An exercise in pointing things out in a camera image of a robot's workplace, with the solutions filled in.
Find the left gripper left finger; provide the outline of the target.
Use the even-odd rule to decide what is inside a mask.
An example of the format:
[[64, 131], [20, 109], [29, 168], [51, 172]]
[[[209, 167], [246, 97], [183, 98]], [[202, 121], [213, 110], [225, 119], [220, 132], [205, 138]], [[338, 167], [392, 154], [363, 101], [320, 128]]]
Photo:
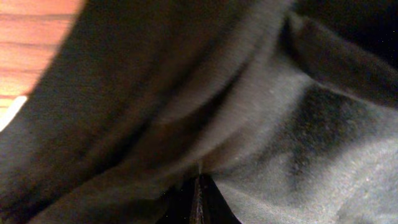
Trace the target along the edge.
[[167, 192], [168, 207], [156, 224], [189, 224], [192, 201], [195, 189], [195, 178], [173, 186]]

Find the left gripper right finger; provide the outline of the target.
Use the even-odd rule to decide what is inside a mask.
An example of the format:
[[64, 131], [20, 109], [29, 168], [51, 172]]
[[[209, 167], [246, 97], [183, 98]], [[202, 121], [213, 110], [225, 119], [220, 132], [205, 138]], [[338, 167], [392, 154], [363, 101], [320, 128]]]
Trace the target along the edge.
[[241, 224], [209, 175], [197, 178], [197, 223]]

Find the black t-shirt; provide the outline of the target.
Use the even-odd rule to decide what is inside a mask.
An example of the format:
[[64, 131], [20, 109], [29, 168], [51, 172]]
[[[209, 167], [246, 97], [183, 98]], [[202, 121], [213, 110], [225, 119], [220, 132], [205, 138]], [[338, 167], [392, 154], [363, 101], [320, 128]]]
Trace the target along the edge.
[[396, 1], [88, 1], [1, 133], [4, 223], [397, 222]]

